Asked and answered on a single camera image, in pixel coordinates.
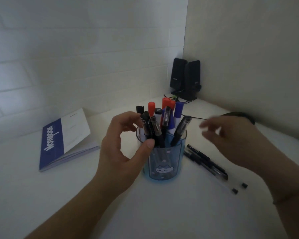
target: speaker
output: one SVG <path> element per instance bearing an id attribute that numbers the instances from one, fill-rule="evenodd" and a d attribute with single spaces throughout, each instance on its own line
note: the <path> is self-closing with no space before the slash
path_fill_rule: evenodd
<path id="1" fill-rule="evenodd" d="M 185 65 L 184 90 L 179 93 L 179 97 L 187 101 L 195 100 L 200 89 L 200 61 L 196 60 Z"/>
<path id="2" fill-rule="evenodd" d="M 184 89 L 185 65 L 187 60 L 174 59 L 173 69 L 171 71 L 170 87 L 179 92 Z"/>

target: computer mouse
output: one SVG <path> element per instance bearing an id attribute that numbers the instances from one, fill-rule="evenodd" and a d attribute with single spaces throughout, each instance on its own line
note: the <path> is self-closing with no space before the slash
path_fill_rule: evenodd
<path id="1" fill-rule="evenodd" d="M 255 125 L 255 119 L 244 112 L 229 112 L 226 114 L 223 114 L 222 116 L 236 116 L 236 117 L 246 117 L 253 125 Z"/>

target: red marker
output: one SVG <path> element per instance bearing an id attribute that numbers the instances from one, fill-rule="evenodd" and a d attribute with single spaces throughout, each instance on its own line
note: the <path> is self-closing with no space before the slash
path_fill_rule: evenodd
<path id="1" fill-rule="evenodd" d="M 174 108 L 175 108 L 175 105 L 176 105 L 176 101 L 170 101 L 170 105 L 169 105 L 169 107 L 171 108 L 171 110 L 173 111 L 174 110 Z"/>
<path id="2" fill-rule="evenodd" d="M 149 115 L 154 116 L 155 112 L 155 102 L 149 102 Z"/>
<path id="3" fill-rule="evenodd" d="M 165 109 L 166 106 L 170 106 L 170 100 L 168 97 L 163 98 L 162 109 Z"/>

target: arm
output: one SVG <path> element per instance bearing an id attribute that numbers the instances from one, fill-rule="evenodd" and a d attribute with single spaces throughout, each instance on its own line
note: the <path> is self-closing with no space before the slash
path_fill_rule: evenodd
<path id="1" fill-rule="evenodd" d="M 208 128 L 202 135 L 228 160 L 262 177 L 288 236 L 299 238 L 299 166 L 245 118 L 214 117 L 200 127 Z"/>
<path id="2" fill-rule="evenodd" d="M 154 147 L 146 140 L 128 159 L 120 151 L 120 134 L 142 127 L 140 114 L 125 112 L 115 116 L 102 141 L 98 170 L 94 178 L 72 200 L 35 229 L 26 239 L 87 238 L 107 207 L 128 189 L 139 175 Z"/>

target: pen holder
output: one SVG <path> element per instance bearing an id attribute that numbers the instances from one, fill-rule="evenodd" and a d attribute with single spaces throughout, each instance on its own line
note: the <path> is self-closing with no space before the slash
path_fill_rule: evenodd
<path id="1" fill-rule="evenodd" d="M 136 137 L 138 141 L 142 143 L 138 134 L 139 131 L 137 129 Z M 166 148 L 154 148 L 152 150 L 144 165 L 144 175 L 154 180 L 169 180 L 175 177 L 180 171 L 186 137 L 187 131 L 185 131 L 176 146 L 171 147 L 171 141 L 174 136 L 167 133 L 165 139 Z"/>

